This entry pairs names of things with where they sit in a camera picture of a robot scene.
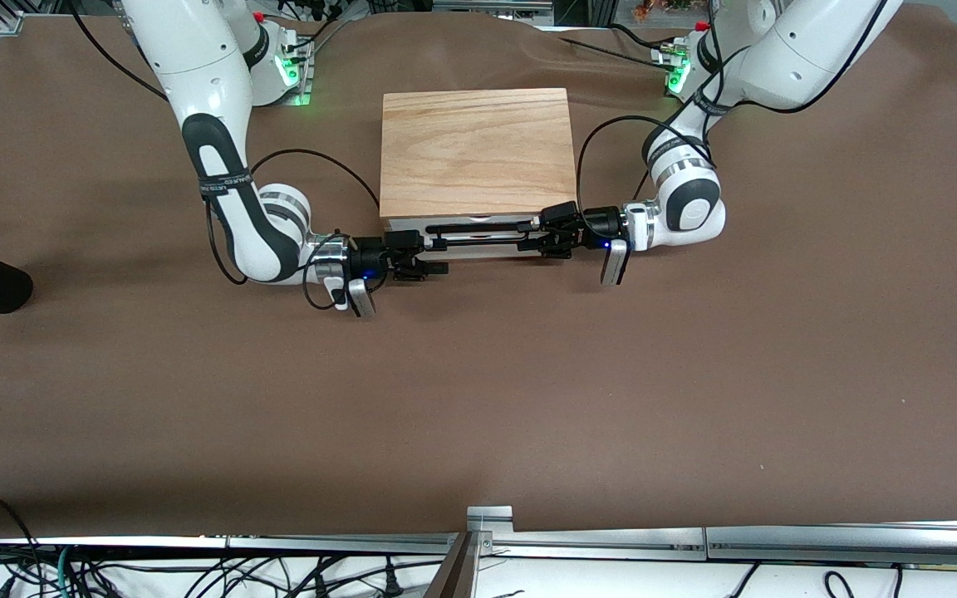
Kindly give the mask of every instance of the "wooden box lid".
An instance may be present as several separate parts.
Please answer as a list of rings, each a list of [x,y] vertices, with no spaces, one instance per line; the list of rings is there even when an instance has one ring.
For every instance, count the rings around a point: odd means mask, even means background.
[[[574,201],[567,91],[383,96],[380,216],[536,214]]]

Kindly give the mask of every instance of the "white floor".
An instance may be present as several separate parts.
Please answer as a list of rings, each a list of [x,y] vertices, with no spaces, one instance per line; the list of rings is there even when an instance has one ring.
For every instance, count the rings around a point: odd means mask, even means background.
[[[401,557],[396,563],[424,561],[429,557]],[[297,583],[315,564],[315,559],[290,559],[288,567]],[[216,561],[157,561],[160,565],[213,566]],[[356,575],[383,567],[382,557],[350,557],[329,570],[327,580]],[[478,574],[475,598],[502,598],[518,593],[519,598],[726,598],[733,593],[747,564],[718,563],[654,563],[653,561],[578,561],[543,559],[485,559]],[[403,588],[424,586],[433,578],[436,567],[402,569],[398,580]],[[822,576],[829,567],[763,565],[748,583],[741,598],[824,598]],[[836,571],[851,584],[857,598],[891,598],[896,573],[890,569],[839,567]],[[269,579],[284,580],[277,565],[267,567]],[[53,575],[48,567],[48,576]],[[110,571],[122,598],[182,598],[198,574],[141,574],[132,571]],[[0,586],[7,572],[0,566]],[[370,581],[382,587],[382,575]],[[842,588],[834,586],[837,598],[847,598]],[[15,586],[12,597],[27,596],[33,586]],[[220,598],[220,586],[208,596]],[[333,593],[335,598],[369,597],[373,588],[354,583]],[[54,596],[48,591],[48,597]],[[232,598],[271,598],[266,586],[249,584],[232,591]],[[957,598],[957,571],[904,571],[901,598]]]

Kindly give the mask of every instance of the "teal cable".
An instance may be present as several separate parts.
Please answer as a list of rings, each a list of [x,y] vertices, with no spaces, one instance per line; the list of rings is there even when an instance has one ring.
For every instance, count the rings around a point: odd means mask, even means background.
[[[65,598],[69,598],[69,588],[65,584],[65,556],[69,552],[69,547],[61,549],[61,554],[57,556],[57,589]]]

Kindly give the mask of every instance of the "brown tabletop surface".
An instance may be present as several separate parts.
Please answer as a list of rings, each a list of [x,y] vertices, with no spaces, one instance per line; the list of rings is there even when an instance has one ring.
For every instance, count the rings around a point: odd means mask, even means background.
[[[350,23],[311,105],[255,110],[250,158],[316,149],[377,185],[389,91],[566,87],[576,151],[673,110],[658,71],[557,35]],[[630,199],[649,131],[593,141],[587,207]],[[455,262],[358,321],[225,282],[167,105],[27,19],[0,39],[0,258],[37,284],[0,316],[0,496],[39,535],[451,531],[470,504],[524,530],[957,519],[957,26],[903,7],[810,110],[710,140],[721,238],[637,254],[618,288],[595,253]],[[317,230],[380,230],[311,156],[256,178]]]

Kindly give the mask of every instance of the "wooden board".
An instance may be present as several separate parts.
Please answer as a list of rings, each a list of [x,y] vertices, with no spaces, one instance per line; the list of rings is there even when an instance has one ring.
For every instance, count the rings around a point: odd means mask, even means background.
[[[567,91],[383,96],[383,218],[532,214],[574,201]]]

